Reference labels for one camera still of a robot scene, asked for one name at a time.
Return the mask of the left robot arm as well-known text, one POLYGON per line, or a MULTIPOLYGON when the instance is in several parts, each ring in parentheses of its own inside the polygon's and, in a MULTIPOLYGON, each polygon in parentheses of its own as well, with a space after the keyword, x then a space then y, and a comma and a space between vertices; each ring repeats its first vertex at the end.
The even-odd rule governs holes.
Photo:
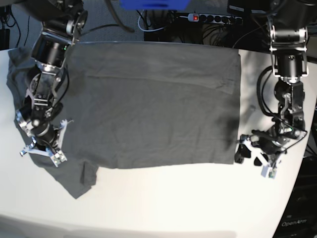
POLYGON ((235 162, 255 156, 263 165, 275 168, 280 156, 303 140, 308 134, 304 121, 304 85, 308 76, 308 25, 317 13, 315 0, 281 0, 263 15, 269 37, 271 65, 259 75, 256 85, 258 104, 264 115, 271 117, 273 126, 266 131, 252 130, 241 135, 235 162), (278 111, 273 112, 264 101, 265 75, 278 79, 274 96, 278 111))

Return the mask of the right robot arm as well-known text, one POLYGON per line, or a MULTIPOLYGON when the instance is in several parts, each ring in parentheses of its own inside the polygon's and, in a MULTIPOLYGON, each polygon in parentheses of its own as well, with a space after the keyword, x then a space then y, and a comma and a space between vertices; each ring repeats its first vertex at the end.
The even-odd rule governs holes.
POLYGON ((31 51, 35 66, 27 74, 27 114, 19 124, 41 146, 56 146, 60 132, 51 122, 62 109, 56 93, 67 75, 66 61, 81 36, 88 12, 81 0, 18 0, 14 5, 42 25, 31 51))

